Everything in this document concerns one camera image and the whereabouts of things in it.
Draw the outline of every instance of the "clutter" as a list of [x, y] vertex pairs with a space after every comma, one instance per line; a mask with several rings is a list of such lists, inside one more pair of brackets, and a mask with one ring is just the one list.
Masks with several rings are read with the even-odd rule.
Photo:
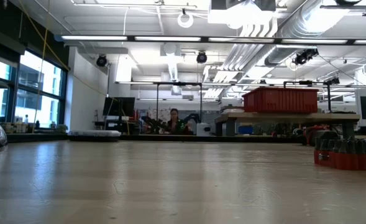
[[341, 170], [366, 170], [366, 141], [316, 138], [314, 163]]

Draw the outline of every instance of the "red plastic bin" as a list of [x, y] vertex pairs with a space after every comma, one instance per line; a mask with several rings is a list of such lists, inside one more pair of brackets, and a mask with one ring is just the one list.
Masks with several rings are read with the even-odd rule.
[[317, 113], [317, 92], [313, 89], [259, 87], [242, 97], [245, 112]]

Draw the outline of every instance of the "rod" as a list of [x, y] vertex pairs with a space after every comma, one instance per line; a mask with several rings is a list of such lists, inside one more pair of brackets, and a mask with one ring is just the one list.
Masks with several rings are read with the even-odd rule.
[[200, 95], [201, 95], [201, 123], [202, 123], [202, 85], [200, 85], [200, 87], [201, 87]]
[[159, 103], [159, 84], [157, 85], [157, 122], [158, 122], [158, 103]]

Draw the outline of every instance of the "security camera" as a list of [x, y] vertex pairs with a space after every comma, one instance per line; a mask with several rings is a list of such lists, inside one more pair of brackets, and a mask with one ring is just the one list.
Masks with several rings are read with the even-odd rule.
[[107, 55], [100, 55], [98, 58], [97, 58], [97, 66], [99, 67], [105, 67], [107, 65]]
[[196, 58], [197, 63], [206, 63], [208, 60], [208, 56], [206, 56], [205, 52], [199, 52]]
[[340, 6], [354, 6], [362, 0], [334, 0]]

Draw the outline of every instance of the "table leg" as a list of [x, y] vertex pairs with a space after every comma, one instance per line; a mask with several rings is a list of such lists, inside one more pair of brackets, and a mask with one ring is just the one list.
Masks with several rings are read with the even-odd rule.
[[235, 136], [235, 120], [228, 119], [226, 122], [226, 136], [234, 137]]
[[350, 137], [355, 138], [353, 122], [342, 123], [342, 128], [343, 128], [344, 139], [349, 139]]
[[216, 123], [216, 136], [222, 136], [222, 122]]

